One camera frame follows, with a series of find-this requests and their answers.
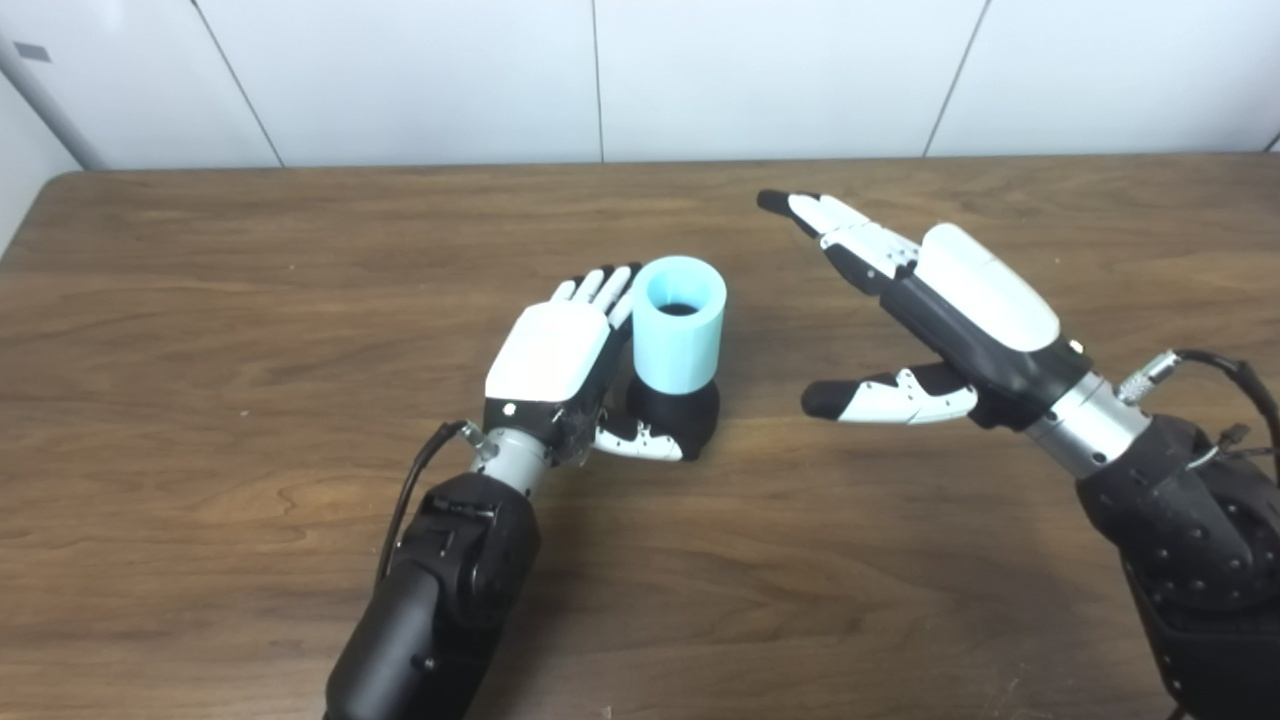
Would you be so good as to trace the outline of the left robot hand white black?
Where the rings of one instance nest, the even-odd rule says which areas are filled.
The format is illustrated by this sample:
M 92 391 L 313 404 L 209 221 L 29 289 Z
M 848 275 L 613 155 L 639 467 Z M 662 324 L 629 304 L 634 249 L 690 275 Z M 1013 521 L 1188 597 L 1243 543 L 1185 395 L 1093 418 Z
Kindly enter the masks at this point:
M 662 462 L 698 459 L 655 424 L 605 406 L 634 336 L 631 287 L 640 269 L 595 268 L 522 310 L 486 374 L 484 430 L 532 437 L 553 466 L 584 462 L 593 450 Z

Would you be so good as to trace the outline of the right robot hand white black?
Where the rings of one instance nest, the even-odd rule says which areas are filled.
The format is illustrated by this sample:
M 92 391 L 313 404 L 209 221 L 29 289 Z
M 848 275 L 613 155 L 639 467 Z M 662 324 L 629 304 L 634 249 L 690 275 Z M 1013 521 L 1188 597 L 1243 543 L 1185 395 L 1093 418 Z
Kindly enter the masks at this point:
M 805 415 L 861 424 L 928 424 L 960 416 L 1020 432 L 1092 369 L 1052 307 L 959 225 L 919 242 L 824 193 L 763 190 L 756 205 L 788 218 L 833 269 L 937 356 L 855 380 L 814 380 Z

